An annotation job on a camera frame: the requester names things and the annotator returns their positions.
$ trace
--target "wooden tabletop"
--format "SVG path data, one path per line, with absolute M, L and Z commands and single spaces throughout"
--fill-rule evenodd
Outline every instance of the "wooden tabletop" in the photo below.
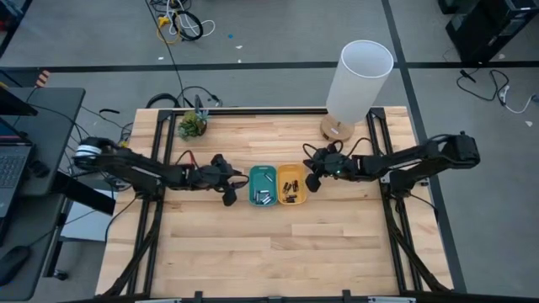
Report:
M 393 149 L 414 146 L 407 109 L 385 110 Z M 213 116 L 203 137 L 188 142 L 174 137 L 171 162 L 190 149 L 200 165 L 222 153 L 245 173 L 259 164 L 298 163 L 307 158 L 303 143 L 328 144 L 320 134 L 321 118 L 315 114 Z M 156 119 L 156 109 L 137 111 L 130 142 L 134 152 L 150 156 Z M 166 134 L 165 125 L 161 161 Z M 369 137 L 365 122 L 357 124 L 344 152 L 362 136 Z M 372 154 L 371 146 L 361 142 L 355 154 Z M 351 290 L 352 295 L 396 295 L 378 182 L 325 178 L 322 183 L 304 204 L 269 208 L 250 205 L 248 187 L 238 190 L 232 207 L 225 207 L 221 195 L 213 191 L 167 190 L 152 298 L 190 298 L 196 290 L 202 290 L 204 297 L 338 296 L 342 290 Z M 413 193 L 430 200 L 425 187 L 416 186 Z M 120 194 L 115 213 L 132 198 L 132 192 Z M 414 198 L 405 203 L 416 252 L 442 284 L 452 287 L 433 210 Z M 129 262 L 140 211 L 141 203 L 135 202 L 110 228 L 98 294 L 112 285 Z M 403 266 L 412 289 L 405 257 Z

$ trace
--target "lamp shade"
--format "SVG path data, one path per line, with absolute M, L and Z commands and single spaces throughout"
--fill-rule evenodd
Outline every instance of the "lamp shade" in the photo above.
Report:
M 363 120 L 393 69 L 393 56 L 383 45 L 369 41 L 350 42 L 340 54 L 326 106 L 338 122 Z

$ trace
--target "teal tray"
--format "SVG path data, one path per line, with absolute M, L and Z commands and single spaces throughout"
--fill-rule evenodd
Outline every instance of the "teal tray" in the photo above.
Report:
M 273 180 L 270 182 L 264 175 L 268 174 Z M 268 207 L 277 204 L 277 170 L 269 165 L 257 165 L 249 171 L 249 202 L 251 205 Z M 257 204 L 254 195 L 258 190 L 269 190 L 269 196 L 273 199 L 268 204 Z

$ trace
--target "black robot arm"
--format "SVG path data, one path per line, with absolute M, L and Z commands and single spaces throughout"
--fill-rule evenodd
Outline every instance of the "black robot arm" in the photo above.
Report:
M 162 185 L 173 190 L 209 190 L 224 193 L 226 206 L 236 201 L 235 190 L 248 182 L 229 182 L 229 178 L 241 175 L 232 169 L 221 154 L 216 154 L 211 165 L 198 167 L 196 164 L 165 165 L 134 153 L 129 148 L 119 147 L 113 141 L 90 137 L 84 139 L 77 149 L 74 163 L 86 170 L 107 172 L 131 183 L 137 197 L 155 200 Z
M 448 168 L 472 168 L 480 162 L 475 140 L 464 132 L 435 136 L 421 145 L 391 155 L 343 155 L 337 149 L 338 143 L 342 149 L 342 142 L 336 141 L 317 149 L 314 156 L 303 161 L 312 170 L 306 181 L 312 192 L 318 191 L 321 177 L 331 176 L 352 182 L 380 179 L 388 184 L 392 195 L 404 197 L 425 178 Z

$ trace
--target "potted plant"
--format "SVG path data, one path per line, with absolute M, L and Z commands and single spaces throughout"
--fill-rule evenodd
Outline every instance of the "potted plant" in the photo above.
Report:
M 187 141 L 190 137 L 202 136 L 208 128 L 208 110 L 190 110 L 185 112 L 184 118 L 178 125 L 178 135 Z

